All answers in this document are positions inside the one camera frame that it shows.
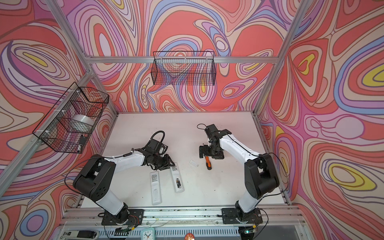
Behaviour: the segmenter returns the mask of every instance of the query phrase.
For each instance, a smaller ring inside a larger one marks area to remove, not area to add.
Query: black wire basket
[[[154,85],[215,85],[213,51],[155,51],[153,56]]]
[[[55,152],[82,153],[108,102],[107,93],[77,86],[64,107],[54,110],[58,114],[53,121],[44,130],[36,130],[48,112],[33,134]]]

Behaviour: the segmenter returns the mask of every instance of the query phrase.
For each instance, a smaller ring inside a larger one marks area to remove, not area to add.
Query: white remote control
[[[184,185],[181,182],[179,168],[177,167],[177,163],[173,167],[170,168],[170,172],[172,173],[173,178],[173,186],[175,187],[175,192],[184,192]]]
[[[151,172],[152,205],[161,203],[159,171]]]

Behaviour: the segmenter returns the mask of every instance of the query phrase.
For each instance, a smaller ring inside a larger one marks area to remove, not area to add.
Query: alarm clock
[[[141,240],[156,240],[155,229],[153,227],[141,231]]]

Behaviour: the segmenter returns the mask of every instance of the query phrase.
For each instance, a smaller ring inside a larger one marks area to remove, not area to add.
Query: orange screwdriver handle
[[[206,161],[206,166],[207,166],[207,169],[208,170],[211,170],[212,169],[212,166],[211,166],[211,162],[209,161],[209,157],[208,156],[205,156],[205,161]]]

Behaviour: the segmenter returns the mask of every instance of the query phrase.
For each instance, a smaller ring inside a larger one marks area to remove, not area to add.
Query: colorful swirl pattern
[[[315,239],[384,239],[383,32],[383,1],[314,1],[258,111]]]
[[[1,174],[40,119],[85,71],[45,1],[2,1],[0,22]],[[99,152],[112,119],[110,109],[105,109],[81,155],[40,146],[0,198],[0,240],[50,238],[65,209],[77,199],[63,176]],[[69,175],[68,183],[81,166]]]
[[[295,4],[85,0],[65,3],[62,9],[86,54],[92,56],[201,50],[212,50],[216,56],[276,56]],[[116,108],[123,112],[249,111],[270,68],[267,64],[218,64],[215,86],[157,87],[152,86],[150,64],[94,65]],[[227,96],[234,90],[224,88],[240,79],[249,81],[244,81],[240,92]]]

